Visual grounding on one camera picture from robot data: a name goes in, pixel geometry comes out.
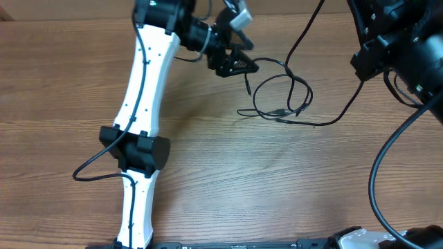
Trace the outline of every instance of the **wooden table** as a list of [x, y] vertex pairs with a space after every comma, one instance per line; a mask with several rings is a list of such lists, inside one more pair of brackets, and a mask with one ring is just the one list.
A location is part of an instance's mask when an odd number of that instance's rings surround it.
[[[309, 15], [257, 16], [251, 57], [283, 60]], [[123, 101], [134, 54], [128, 19], [0, 24], [0, 248], [83, 248], [118, 233], [120, 179], [76, 183], [75, 168], [102, 149], [100, 126]], [[293, 71], [314, 89], [298, 120], [334, 119], [359, 81], [349, 14], [320, 15], [294, 53]], [[261, 63], [257, 86], [282, 73]], [[288, 82], [268, 85], [263, 109], [282, 108]], [[293, 103], [305, 94], [296, 87]], [[242, 119], [251, 99], [242, 76], [221, 79], [206, 63], [176, 61], [161, 108], [172, 140], [156, 185], [156, 241], [293, 241], [352, 225], [382, 230], [368, 202], [368, 174], [391, 133], [413, 112], [378, 77], [329, 127]], [[443, 224], [443, 129], [429, 113], [388, 152], [377, 200], [396, 229]], [[117, 172], [110, 155], [84, 175]]]

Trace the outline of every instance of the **robotic hand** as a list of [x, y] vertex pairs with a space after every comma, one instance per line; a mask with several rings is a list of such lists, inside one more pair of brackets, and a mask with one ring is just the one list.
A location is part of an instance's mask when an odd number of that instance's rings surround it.
[[[443, 0], [347, 0], [357, 27], [361, 50], [351, 64], [364, 82], [392, 69], [443, 123]], [[242, 29], [252, 20], [244, 0], [224, 0], [226, 8], [209, 26], [194, 18], [195, 0], [136, 0], [133, 12], [137, 34], [129, 86], [113, 127], [102, 127], [106, 147], [73, 175], [77, 181], [94, 181], [77, 174], [107, 151], [118, 159], [124, 185], [123, 221], [118, 238], [103, 248], [180, 249], [180, 243], [152, 245], [151, 223], [154, 185], [164, 168], [170, 141], [158, 136], [159, 107], [172, 60], [179, 46], [206, 54], [208, 68], [221, 77], [257, 72], [258, 66], [242, 51], [253, 48]], [[393, 87], [388, 88], [401, 99]], [[402, 232], [420, 246], [443, 248], [443, 229], [430, 226]], [[361, 227], [344, 230], [328, 239], [301, 239], [295, 243], [246, 244], [247, 248], [421, 248], [388, 233]], [[236, 245], [217, 245], [232, 248]], [[192, 245], [195, 249], [214, 245]]]

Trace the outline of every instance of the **wooden floor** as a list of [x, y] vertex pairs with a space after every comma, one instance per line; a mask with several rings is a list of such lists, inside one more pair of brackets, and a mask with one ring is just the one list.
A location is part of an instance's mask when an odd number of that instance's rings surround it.
[[[258, 16], [251, 57], [283, 60], [309, 15]], [[83, 248], [120, 228], [120, 179], [76, 183], [78, 165], [102, 149], [98, 131], [123, 101], [134, 54], [128, 19], [0, 24], [0, 248]], [[321, 15], [290, 66], [314, 89], [298, 120], [334, 119], [359, 81], [359, 45], [347, 14]], [[283, 73], [262, 63], [257, 86]], [[282, 108], [286, 79], [259, 95]], [[296, 87], [293, 103], [305, 94]], [[242, 119], [251, 99], [242, 76], [222, 79], [206, 63], [175, 61], [161, 108], [172, 140], [155, 191], [156, 241], [291, 241], [361, 225], [382, 230], [368, 202], [368, 174], [391, 133], [413, 112], [371, 80], [330, 127]], [[396, 229], [443, 224], [443, 129], [429, 113], [388, 152], [377, 200]], [[84, 173], [117, 172], [106, 155]]]

